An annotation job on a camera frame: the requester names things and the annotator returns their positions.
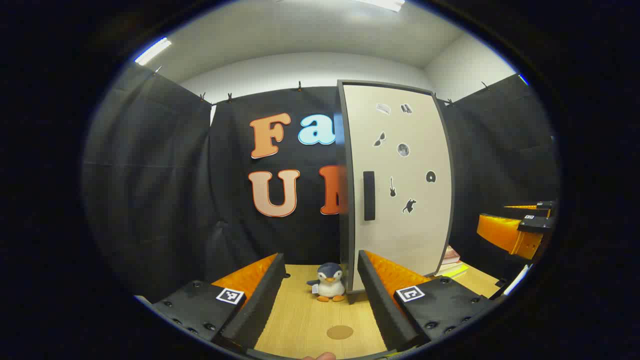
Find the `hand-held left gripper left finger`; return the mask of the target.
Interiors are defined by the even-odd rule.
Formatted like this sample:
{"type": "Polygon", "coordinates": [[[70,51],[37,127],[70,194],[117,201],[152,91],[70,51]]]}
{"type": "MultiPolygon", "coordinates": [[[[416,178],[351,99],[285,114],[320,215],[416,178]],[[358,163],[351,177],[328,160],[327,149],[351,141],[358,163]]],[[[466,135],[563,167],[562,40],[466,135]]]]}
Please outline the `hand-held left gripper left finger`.
{"type": "Polygon", "coordinates": [[[274,253],[214,282],[190,281],[150,307],[194,337],[245,350],[265,330],[285,275],[285,257],[274,253]]]}

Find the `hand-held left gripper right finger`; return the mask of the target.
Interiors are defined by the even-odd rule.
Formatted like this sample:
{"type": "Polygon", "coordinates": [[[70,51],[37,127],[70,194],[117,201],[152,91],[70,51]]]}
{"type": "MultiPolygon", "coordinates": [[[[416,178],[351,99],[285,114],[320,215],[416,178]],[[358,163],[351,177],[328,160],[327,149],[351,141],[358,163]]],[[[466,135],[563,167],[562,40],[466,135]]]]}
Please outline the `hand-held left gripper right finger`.
{"type": "Polygon", "coordinates": [[[494,305],[449,276],[422,276],[371,251],[359,251],[358,273],[390,350],[436,344],[494,305]]]}

